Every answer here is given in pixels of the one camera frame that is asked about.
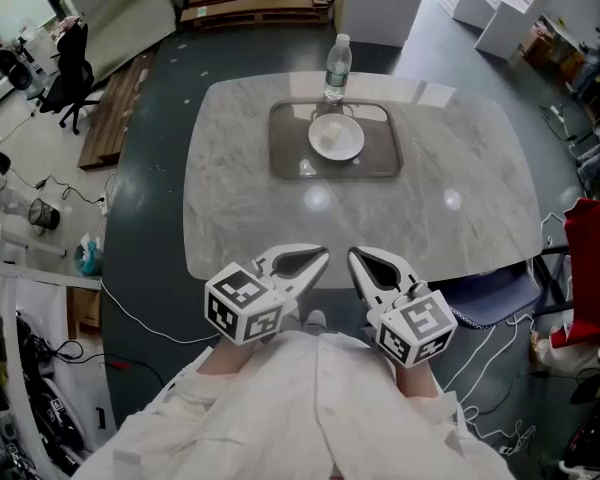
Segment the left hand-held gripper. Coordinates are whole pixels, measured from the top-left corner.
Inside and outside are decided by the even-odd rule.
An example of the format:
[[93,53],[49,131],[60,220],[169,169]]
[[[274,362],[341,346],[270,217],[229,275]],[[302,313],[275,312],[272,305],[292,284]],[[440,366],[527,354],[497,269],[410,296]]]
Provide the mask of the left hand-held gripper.
[[283,317],[296,309],[293,299],[314,287],[329,261],[328,249],[316,244],[291,243],[266,250],[258,257],[258,267],[268,276],[277,275],[280,292],[271,280],[232,262],[205,284],[204,316],[235,345],[275,335]]

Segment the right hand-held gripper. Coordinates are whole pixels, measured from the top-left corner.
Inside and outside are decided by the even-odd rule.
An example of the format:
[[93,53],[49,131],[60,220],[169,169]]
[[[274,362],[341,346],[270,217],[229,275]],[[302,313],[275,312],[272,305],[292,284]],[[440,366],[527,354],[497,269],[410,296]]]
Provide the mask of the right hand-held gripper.
[[[410,369],[448,347],[457,320],[441,291],[432,291],[426,282],[418,281],[403,257],[376,247],[357,246],[349,249],[347,266],[359,298],[371,310],[367,319],[374,329],[374,342],[389,359]],[[393,289],[409,290],[378,309],[381,290]]]

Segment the white round plate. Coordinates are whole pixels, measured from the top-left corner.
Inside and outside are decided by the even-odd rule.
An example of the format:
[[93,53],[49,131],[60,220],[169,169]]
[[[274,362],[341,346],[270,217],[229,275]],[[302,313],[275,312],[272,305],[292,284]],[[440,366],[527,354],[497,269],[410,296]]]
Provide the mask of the white round plate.
[[[332,121],[338,122],[342,130],[336,143],[325,144],[321,140],[321,131]],[[343,114],[325,114],[316,118],[309,126],[308,139],[317,154],[333,161],[353,159],[362,151],[365,144],[361,126],[353,118]]]

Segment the person's left forearm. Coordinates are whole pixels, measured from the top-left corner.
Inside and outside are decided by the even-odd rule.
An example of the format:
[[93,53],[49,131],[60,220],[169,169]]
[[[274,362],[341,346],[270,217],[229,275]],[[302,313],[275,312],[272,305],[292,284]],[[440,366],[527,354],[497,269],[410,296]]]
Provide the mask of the person's left forearm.
[[206,376],[231,376],[240,372],[259,348],[257,342],[236,345],[222,338],[196,372]]

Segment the person's right forearm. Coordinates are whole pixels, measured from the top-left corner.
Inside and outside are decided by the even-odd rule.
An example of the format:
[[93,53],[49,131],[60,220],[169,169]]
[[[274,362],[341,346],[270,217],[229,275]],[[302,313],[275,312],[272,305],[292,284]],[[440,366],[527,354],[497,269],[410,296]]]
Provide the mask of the person's right forearm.
[[409,369],[400,365],[395,370],[395,382],[398,390],[407,398],[436,398],[438,387],[428,362],[423,362]]

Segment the person's grey shoe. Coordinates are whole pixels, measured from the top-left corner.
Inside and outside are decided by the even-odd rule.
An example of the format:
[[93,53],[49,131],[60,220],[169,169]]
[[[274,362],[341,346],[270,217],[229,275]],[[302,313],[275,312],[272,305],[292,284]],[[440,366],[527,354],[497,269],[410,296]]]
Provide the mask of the person's grey shoe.
[[325,314],[320,310],[313,310],[302,326],[302,331],[314,336],[319,336],[327,332],[328,327]]

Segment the dark blue dining chair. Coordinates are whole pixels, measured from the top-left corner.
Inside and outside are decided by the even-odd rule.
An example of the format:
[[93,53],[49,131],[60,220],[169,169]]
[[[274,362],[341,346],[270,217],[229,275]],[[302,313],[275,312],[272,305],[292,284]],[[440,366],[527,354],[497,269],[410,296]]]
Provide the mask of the dark blue dining chair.
[[474,329],[488,329],[504,322],[533,305],[541,295],[526,262],[432,282],[429,287],[441,291],[461,326]]

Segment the clear plastic water bottle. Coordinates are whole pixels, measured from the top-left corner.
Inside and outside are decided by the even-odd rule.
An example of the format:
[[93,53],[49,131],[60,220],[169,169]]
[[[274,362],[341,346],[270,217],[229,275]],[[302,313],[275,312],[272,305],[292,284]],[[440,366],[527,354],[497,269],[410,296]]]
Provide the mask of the clear plastic water bottle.
[[327,100],[339,101],[344,97],[351,66],[350,37],[338,34],[327,57],[324,87],[324,97]]

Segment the white power strip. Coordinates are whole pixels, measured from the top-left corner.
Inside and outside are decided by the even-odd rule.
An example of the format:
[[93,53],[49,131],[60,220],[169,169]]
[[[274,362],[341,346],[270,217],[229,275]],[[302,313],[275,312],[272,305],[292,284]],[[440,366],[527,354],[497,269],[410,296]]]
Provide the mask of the white power strip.
[[535,431],[535,426],[529,427],[524,432],[515,431],[511,437],[512,441],[508,445],[501,446],[499,453],[502,456],[508,457],[522,451],[528,446],[528,442],[534,436]]

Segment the teal tissue pack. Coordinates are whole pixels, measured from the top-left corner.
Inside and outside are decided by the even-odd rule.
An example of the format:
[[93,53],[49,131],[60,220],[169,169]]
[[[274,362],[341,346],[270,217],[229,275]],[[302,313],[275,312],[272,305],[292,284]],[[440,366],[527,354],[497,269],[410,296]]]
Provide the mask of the teal tissue pack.
[[98,277],[103,270],[103,247],[101,238],[85,234],[74,252],[76,271],[85,277]]

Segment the brown cardboard box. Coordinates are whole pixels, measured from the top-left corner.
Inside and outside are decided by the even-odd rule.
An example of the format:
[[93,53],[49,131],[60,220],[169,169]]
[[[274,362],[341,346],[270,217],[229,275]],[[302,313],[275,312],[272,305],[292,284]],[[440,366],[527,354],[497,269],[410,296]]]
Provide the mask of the brown cardboard box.
[[70,339],[101,335],[100,292],[67,288],[67,330]]

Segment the brown wooden pallet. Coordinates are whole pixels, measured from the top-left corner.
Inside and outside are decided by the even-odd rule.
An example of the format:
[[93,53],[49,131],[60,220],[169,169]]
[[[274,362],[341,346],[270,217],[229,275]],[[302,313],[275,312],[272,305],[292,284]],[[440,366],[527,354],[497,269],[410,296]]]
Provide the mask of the brown wooden pallet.
[[118,164],[128,126],[157,49],[148,49],[115,71],[96,106],[77,167],[91,171]]

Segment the white cabinet unit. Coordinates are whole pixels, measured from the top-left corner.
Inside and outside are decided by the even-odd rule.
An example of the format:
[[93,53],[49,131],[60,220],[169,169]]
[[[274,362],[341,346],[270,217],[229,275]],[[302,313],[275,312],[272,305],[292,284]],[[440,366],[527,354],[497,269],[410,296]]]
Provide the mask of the white cabinet unit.
[[509,59],[552,0],[440,0],[449,16],[479,29],[474,48]]

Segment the large leaning white board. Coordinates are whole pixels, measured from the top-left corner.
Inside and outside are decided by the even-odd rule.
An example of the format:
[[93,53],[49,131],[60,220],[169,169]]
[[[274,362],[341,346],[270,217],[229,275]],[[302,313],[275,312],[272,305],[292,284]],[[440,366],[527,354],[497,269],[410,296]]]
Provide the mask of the large leaning white board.
[[72,0],[88,26],[86,59],[97,82],[175,31],[171,0]]

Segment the black office chair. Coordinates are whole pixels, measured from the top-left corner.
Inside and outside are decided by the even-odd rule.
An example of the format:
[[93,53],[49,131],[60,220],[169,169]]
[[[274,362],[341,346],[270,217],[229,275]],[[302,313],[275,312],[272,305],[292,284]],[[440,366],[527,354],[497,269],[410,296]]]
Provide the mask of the black office chair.
[[42,113],[58,113],[65,107],[69,108],[59,126],[65,128],[67,119],[72,116],[71,129],[75,135],[79,134],[77,123],[80,110],[99,104],[98,100],[89,98],[95,78],[92,66],[86,59],[87,39],[86,24],[76,22],[65,31],[57,42],[59,73],[48,91],[39,97]]

